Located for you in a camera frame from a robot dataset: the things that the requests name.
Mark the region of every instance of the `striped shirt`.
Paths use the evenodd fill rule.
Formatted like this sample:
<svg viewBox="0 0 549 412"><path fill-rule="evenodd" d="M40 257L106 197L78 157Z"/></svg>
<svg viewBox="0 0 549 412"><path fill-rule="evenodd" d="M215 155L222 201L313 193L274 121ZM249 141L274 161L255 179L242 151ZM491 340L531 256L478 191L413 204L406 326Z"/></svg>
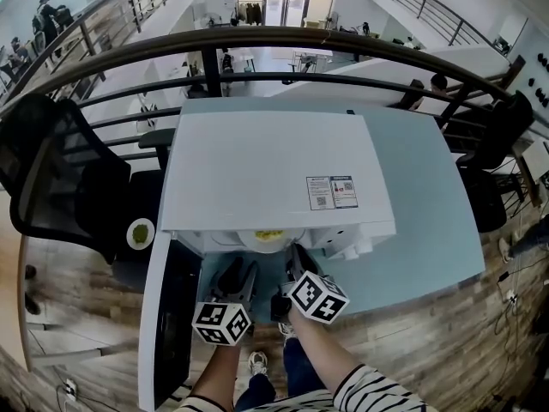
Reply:
<svg viewBox="0 0 549 412"><path fill-rule="evenodd" d="M437 412L376 369L361 365L343 380L332 397L327 390L283 398L250 411L258 412ZM207 398L187 397L178 412L226 412Z"/></svg>

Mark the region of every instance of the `light blue table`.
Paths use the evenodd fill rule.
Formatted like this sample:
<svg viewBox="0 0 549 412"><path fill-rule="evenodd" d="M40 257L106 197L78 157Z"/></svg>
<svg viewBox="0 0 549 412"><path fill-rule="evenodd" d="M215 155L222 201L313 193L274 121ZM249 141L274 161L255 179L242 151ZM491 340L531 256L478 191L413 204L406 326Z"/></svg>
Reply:
<svg viewBox="0 0 549 412"><path fill-rule="evenodd" d="M446 142L425 115L352 102L224 98L189 100L183 113L235 111L346 113L365 117L383 170L397 235L353 261L314 256L351 299L344 313L389 306L454 285L484 271L473 212ZM202 263L200 297L214 272L238 254L208 254ZM284 255L245 254L260 264L257 321L269 321L270 298L284 282Z"/></svg>

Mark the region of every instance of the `curved metal railing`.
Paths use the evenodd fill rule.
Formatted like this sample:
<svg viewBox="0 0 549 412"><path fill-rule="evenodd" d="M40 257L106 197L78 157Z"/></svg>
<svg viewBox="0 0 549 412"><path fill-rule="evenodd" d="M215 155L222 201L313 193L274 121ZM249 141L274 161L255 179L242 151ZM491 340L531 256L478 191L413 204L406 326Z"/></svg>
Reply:
<svg viewBox="0 0 549 412"><path fill-rule="evenodd" d="M498 53L498 49L487 37L471 23L460 17L455 11L438 0L394 0L413 12L417 18L431 26L441 35L448 45L487 44Z"/></svg>
<svg viewBox="0 0 549 412"><path fill-rule="evenodd" d="M16 97L24 88L40 85L40 76L41 79L47 79L73 64L71 62L80 63L86 57L101 53L98 48L103 47L101 42L105 39L108 40L109 48L124 44L135 31L141 32L142 23L162 4L166 4L166 0L98 0L92 3L33 60L18 82L10 89L7 97L3 97L1 101L5 103ZM53 63L50 57L64 46L66 51ZM98 74L90 82L86 96L91 93L99 78L105 80L103 74ZM69 94L65 95L72 97L80 83L81 80L76 81Z"/></svg>
<svg viewBox="0 0 549 412"><path fill-rule="evenodd" d="M223 47L231 48L243 46L307 47L360 54L373 58L385 58L397 63L429 70L433 73L442 73L449 78L457 80L461 84L455 87L455 90L457 91L455 92L455 95L452 96L434 94L429 90L394 82L326 73L243 72L220 74L217 50ZM283 81L291 76L293 81L325 82L349 84L365 88L381 88L403 94L415 94L418 98L424 96L426 98L445 101L448 105L443 113L439 116L434 116L439 126L442 128L450 120L455 120L456 122L463 124L467 123L463 118L453 118L456 110L460 106L465 106L466 108L478 112L487 111L484 106L467 101L467 98L471 93L480 92L482 94L489 94L495 100L507 101L510 99L510 94L508 94L504 88L457 65L422 51L415 51L400 45L350 33L303 27L217 27L215 29L175 33L153 39L146 39L132 44L122 45L116 49L105 51L100 55L85 58L79 63L59 70L51 75L46 81L36 85L28 91L53 94L72 82L79 81L87 76L98 75L106 70L124 66L126 64L184 52L200 52L202 54L203 75L188 76L122 88L107 94L81 100L78 103L79 106L83 108L101 102L130 96L132 94L141 94L167 88L185 87L195 83L205 84L208 88L209 96L219 97L222 96L221 83L223 82ZM0 117L5 115L21 96L22 94L19 94L9 103L4 105L3 108L0 109ZM180 107L175 106L116 118L107 118L100 120L99 122L94 122L92 128L104 128L116 124L143 121L150 118L173 117L179 114L179 110ZM471 126L476 130L485 128L483 124L472 123ZM480 140L479 136L472 136L470 133L466 134L466 136L462 136L465 140L469 140L472 143L476 143ZM139 136L128 136L106 141L106 144L108 146L118 146L137 142L138 140ZM470 149L471 148L455 148L455 150L458 151ZM126 154L124 156L126 160L147 157L154 157L154 153Z"/></svg>

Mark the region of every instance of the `white bowl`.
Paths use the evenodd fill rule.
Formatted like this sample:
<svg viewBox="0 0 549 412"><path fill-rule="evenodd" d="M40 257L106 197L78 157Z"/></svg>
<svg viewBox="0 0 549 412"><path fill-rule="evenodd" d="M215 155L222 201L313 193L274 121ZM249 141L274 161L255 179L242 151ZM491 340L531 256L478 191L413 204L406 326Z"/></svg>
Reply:
<svg viewBox="0 0 549 412"><path fill-rule="evenodd" d="M133 237L134 229L140 224L144 224L148 229L147 239L145 239L144 243L136 243ZM152 221L147 218L138 218L130 224L130 227L128 227L128 232L126 232L126 241L132 249L142 251L151 245L154 239L154 233L154 224Z"/></svg>

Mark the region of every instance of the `printer label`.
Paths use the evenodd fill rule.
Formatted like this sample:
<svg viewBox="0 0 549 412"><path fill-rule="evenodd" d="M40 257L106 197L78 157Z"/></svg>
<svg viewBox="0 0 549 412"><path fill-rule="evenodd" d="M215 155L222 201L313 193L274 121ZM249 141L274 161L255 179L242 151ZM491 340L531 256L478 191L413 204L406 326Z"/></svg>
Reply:
<svg viewBox="0 0 549 412"><path fill-rule="evenodd" d="M359 202L350 175L307 177L311 210L358 208Z"/></svg>
<svg viewBox="0 0 549 412"><path fill-rule="evenodd" d="M307 177L311 210L335 209L330 177Z"/></svg>
<svg viewBox="0 0 549 412"><path fill-rule="evenodd" d="M359 201L354 190L353 178L348 175L329 178L336 209L358 208Z"/></svg>

